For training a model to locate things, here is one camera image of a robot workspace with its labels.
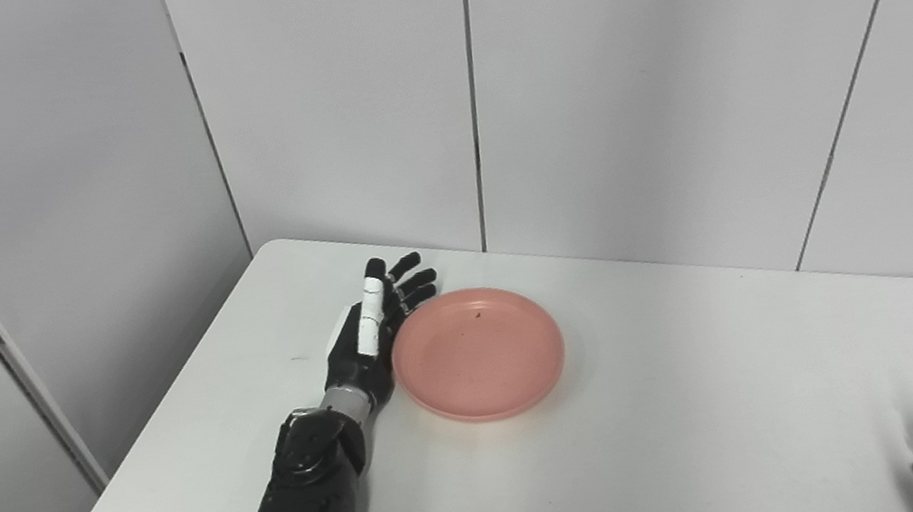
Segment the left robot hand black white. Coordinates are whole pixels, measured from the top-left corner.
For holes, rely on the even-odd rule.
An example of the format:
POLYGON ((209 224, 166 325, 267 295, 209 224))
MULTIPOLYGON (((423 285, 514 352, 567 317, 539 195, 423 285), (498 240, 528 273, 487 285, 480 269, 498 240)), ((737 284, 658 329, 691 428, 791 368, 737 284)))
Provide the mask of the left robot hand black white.
POLYGON ((415 309, 437 294, 437 271, 423 266, 422 254, 407 252, 388 267, 382 257, 366 263, 362 295, 345 315, 327 357, 326 392, 348 392, 373 414, 395 387, 391 366, 397 333, 415 309))

